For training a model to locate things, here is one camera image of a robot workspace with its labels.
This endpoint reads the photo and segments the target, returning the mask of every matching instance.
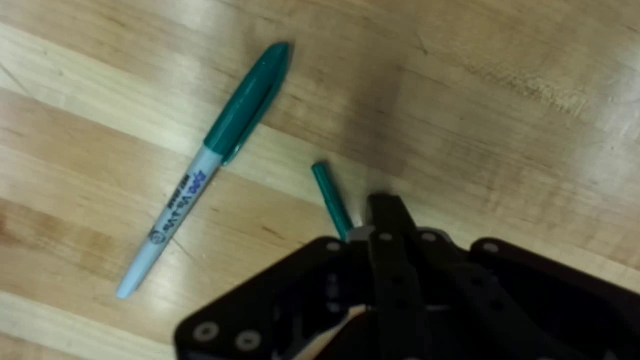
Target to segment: marker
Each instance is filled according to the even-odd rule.
[[[316,177],[316,184],[320,188],[325,212],[331,215],[331,222],[336,225],[336,232],[340,240],[347,240],[347,232],[353,228],[351,217],[347,215],[341,195],[337,191],[337,185],[331,180],[331,173],[328,171],[325,161],[311,163],[311,171]]]
[[[136,291],[219,163],[227,163],[256,128],[283,81],[290,51],[292,46],[285,42],[272,44],[243,76],[122,276],[118,298]]]

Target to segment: wood grain surface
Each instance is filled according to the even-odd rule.
[[[0,357],[172,357],[176,324],[349,212],[404,195],[640,290],[635,0],[1,0]],[[115,281],[256,56],[276,103],[140,291]]]

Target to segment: wooden table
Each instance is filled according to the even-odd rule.
[[[174,326],[404,195],[640,290],[635,0],[1,0],[0,357],[172,357]],[[280,98],[140,291],[115,281],[212,118],[276,40]]]

